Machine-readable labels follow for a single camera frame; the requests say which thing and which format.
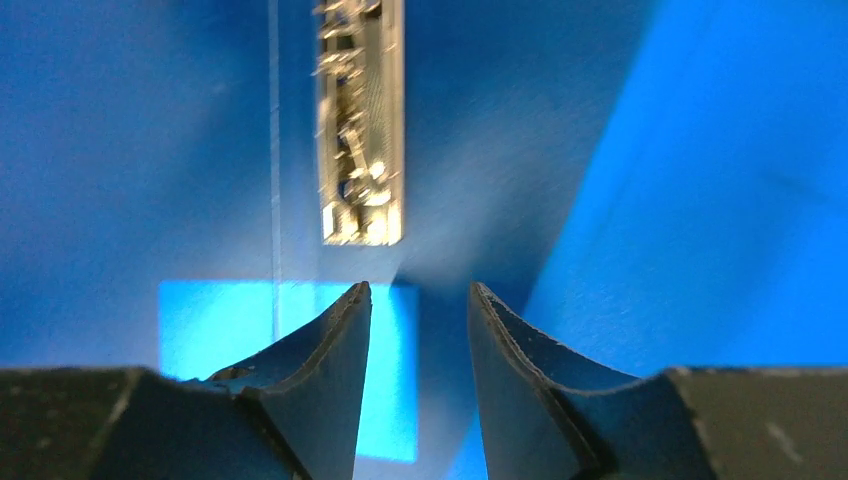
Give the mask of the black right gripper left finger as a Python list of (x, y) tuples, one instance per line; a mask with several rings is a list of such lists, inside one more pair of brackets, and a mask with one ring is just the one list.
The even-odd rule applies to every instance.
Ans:
[(349, 479), (372, 312), (352, 285), (205, 380), (144, 367), (5, 369), (5, 479)]

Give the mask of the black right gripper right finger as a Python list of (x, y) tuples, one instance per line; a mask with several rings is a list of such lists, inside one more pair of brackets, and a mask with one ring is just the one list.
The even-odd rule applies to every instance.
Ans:
[(471, 285), (468, 334), (492, 479), (843, 479), (843, 368), (666, 369), (637, 378)]

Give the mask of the blue plastic folder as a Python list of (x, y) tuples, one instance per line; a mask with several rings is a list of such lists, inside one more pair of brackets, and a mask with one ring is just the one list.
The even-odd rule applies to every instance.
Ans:
[(1, 364), (374, 301), (356, 479), (493, 479), (470, 286), (604, 366), (847, 367), (843, 1), (408, 1), (404, 235), (322, 241), (310, 1), (1, 5)]

